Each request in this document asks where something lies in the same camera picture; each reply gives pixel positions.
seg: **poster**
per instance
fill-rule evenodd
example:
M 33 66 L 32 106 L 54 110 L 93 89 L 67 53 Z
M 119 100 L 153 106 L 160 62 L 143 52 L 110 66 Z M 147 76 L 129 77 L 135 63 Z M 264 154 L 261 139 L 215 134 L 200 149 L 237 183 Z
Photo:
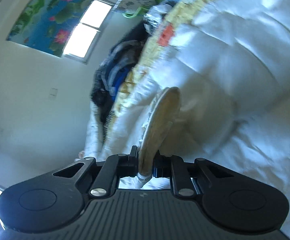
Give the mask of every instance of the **poster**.
M 13 26 L 13 41 L 61 57 L 72 30 L 93 0 L 31 0 Z

